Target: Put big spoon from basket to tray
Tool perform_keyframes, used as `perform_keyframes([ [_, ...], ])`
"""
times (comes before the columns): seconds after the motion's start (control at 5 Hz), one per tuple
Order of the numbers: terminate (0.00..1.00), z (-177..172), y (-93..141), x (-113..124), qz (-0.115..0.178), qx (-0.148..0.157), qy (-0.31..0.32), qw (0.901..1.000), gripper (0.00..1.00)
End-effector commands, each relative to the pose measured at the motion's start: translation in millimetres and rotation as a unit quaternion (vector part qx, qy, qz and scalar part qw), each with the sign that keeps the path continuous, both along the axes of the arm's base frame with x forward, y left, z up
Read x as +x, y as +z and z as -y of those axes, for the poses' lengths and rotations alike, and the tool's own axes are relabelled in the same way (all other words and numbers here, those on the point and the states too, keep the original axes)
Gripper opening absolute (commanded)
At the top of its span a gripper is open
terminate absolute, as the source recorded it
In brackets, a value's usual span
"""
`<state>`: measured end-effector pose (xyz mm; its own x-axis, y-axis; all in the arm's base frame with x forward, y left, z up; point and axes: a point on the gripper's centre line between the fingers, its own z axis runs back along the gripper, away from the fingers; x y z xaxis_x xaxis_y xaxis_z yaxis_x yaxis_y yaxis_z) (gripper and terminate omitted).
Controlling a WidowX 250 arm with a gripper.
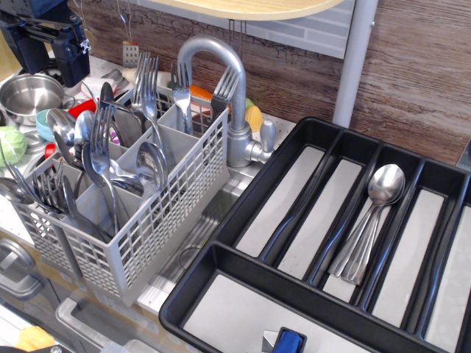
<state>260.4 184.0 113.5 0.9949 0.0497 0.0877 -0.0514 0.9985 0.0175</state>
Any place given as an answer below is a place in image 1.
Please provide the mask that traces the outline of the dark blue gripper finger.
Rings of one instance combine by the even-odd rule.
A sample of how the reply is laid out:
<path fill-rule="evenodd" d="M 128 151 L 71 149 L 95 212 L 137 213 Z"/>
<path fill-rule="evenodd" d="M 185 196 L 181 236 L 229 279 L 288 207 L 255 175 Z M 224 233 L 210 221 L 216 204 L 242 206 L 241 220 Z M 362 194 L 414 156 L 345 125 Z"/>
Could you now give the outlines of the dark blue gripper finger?
<path fill-rule="evenodd" d="M 81 44 L 58 39 L 53 42 L 52 50 L 67 88 L 77 85 L 91 72 L 88 50 L 83 51 Z"/>
<path fill-rule="evenodd" d="M 49 63 L 45 44 L 29 37 L 9 38 L 7 43 L 17 61 L 28 74 L 42 71 Z"/>

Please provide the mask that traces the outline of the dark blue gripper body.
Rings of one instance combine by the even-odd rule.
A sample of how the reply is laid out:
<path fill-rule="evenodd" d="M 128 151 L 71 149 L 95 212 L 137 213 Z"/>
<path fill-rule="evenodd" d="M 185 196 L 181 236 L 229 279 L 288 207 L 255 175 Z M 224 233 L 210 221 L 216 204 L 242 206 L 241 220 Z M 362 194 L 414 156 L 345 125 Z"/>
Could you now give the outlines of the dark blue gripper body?
<path fill-rule="evenodd" d="M 18 30 L 48 43 L 72 32 L 73 45 L 80 50 L 91 48 L 82 19 L 70 9 L 67 1 L 1 1 L 1 29 Z"/>

